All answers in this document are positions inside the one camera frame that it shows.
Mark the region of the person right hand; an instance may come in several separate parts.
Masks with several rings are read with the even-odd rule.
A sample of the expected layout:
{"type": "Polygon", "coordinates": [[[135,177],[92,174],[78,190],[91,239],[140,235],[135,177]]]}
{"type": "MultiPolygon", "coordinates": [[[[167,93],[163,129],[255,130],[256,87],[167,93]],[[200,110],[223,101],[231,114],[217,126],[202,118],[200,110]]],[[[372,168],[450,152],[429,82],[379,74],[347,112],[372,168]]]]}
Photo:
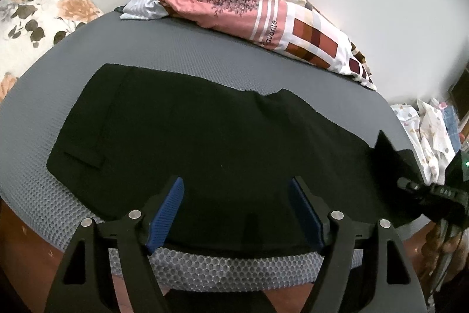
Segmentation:
{"type": "Polygon", "coordinates": [[[447,283],[453,280],[462,270],[468,268],[468,230],[459,233],[446,242],[443,242],[440,238],[439,225],[435,225],[429,231],[421,249],[423,256],[421,269],[417,273],[423,288],[429,288],[430,277],[436,268],[440,255],[444,253],[452,255],[446,277],[443,279],[443,283],[447,283]]]}

